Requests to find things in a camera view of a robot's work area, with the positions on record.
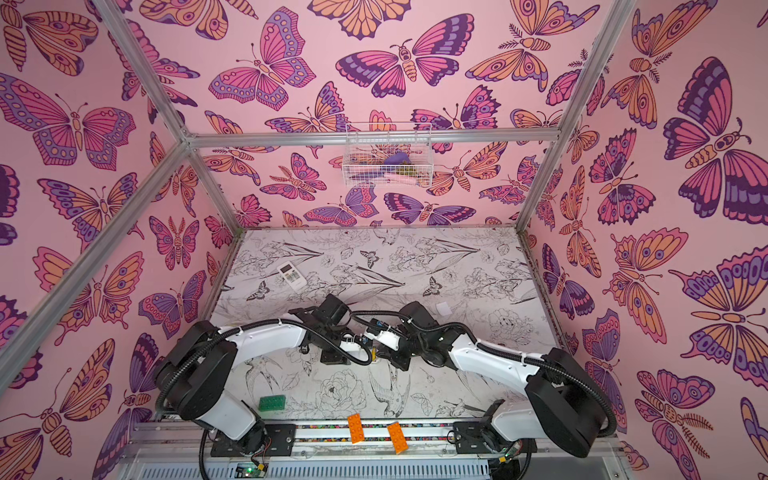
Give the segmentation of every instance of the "green object in basket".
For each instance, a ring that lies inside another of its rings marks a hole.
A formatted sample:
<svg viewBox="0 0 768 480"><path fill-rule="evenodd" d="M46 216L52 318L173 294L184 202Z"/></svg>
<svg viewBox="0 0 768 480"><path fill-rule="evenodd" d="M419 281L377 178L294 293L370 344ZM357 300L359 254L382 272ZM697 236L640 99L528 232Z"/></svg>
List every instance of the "green object in basket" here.
<svg viewBox="0 0 768 480"><path fill-rule="evenodd" d="M275 410L286 409L285 395L263 396L259 399L260 412L274 412Z"/></svg>

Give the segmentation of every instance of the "wire basket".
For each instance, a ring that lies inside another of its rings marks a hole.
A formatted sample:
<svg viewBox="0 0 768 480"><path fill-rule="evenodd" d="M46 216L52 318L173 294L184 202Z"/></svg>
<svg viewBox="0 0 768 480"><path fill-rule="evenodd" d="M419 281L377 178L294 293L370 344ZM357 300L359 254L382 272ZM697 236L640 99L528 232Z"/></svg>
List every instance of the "wire basket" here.
<svg viewBox="0 0 768 480"><path fill-rule="evenodd" d="M367 125L369 131L351 131L347 124L341 170L344 184L360 183L429 188L435 171L432 158L432 125L392 122L390 130L373 130L381 124ZM408 132L408 142L402 134Z"/></svg>

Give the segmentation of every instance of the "robotic arm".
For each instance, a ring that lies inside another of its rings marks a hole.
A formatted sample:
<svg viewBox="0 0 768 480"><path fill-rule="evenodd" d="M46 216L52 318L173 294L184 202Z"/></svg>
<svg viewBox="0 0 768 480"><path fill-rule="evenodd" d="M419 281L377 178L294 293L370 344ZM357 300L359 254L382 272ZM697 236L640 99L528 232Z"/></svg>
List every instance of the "robotic arm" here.
<svg viewBox="0 0 768 480"><path fill-rule="evenodd" d="M323 351L322 363L368 365L375 340L378 355L399 369L407 370L418 355L435 367L476 372L525 394L530 405L496 402L487 412L491 421L484 438L489 445L548 436L566 452L583 458L595 438L615 430L605 394L560 349L542 355L481 342L461 323L440 325L418 302L399 312L352 312L352 319L368 326L361 339L339 325L347 313L347 305L328 295L319 307L290 310L282 319L221 331L207 321L194 324L156 372L161 390L158 412L167 399L182 419L219 429L235 441L240 453L249 455L264 443L266 431L263 420L224 388L234 366L278 349L308 348L310 343ZM360 318L384 315L403 322L393 327ZM601 430L607 417L608 427Z"/></svg>

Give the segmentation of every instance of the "white wire basket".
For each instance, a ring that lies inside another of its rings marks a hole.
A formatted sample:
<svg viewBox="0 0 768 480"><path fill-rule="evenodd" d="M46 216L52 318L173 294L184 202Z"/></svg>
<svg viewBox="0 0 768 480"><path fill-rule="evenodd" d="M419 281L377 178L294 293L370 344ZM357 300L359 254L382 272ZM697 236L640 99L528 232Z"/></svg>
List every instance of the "white wire basket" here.
<svg viewBox="0 0 768 480"><path fill-rule="evenodd" d="M382 124L347 124L341 164L344 184L347 187L360 183L431 187L435 171L432 125L415 122L386 125L389 130L375 130ZM360 131L351 131L350 126ZM403 140L405 132L407 142Z"/></svg>

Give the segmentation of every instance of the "orange lego brick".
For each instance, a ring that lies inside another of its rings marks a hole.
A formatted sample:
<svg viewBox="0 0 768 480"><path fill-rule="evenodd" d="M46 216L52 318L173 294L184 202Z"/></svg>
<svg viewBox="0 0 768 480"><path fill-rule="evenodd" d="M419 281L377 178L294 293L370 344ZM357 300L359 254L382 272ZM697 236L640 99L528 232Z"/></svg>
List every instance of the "orange lego brick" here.
<svg viewBox="0 0 768 480"><path fill-rule="evenodd" d="M406 437L402 434L400 424L395 422L388 425L386 428L389 431L389 437L392 439L392 445L395 446L395 453L400 455L405 450L408 450L408 444L406 443Z"/></svg>
<svg viewBox="0 0 768 480"><path fill-rule="evenodd" d="M360 421L359 413L346 417L346 421L349 424L349 433L352 436L352 443L362 442L366 439L362 433L362 422Z"/></svg>

